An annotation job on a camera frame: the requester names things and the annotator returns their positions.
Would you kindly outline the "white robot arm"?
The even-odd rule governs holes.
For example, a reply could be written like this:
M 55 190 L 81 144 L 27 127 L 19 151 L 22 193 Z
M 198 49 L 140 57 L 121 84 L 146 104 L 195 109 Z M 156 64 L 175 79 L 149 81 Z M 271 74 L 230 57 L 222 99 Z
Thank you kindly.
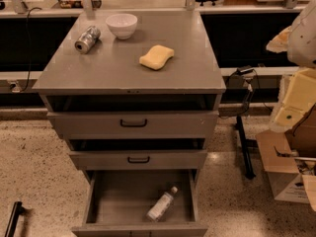
M 287 52 L 290 62 L 316 68 L 316 0 L 311 0 L 291 26 L 270 40 L 266 50 Z

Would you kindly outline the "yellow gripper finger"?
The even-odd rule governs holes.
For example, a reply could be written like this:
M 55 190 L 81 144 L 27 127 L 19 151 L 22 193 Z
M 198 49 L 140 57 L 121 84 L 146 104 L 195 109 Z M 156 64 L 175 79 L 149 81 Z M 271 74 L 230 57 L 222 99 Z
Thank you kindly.
M 279 32 L 272 40 L 268 42 L 266 50 L 274 53 L 287 52 L 288 36 L 290 34 L 290 31 L 291 27 L 287 27 Z

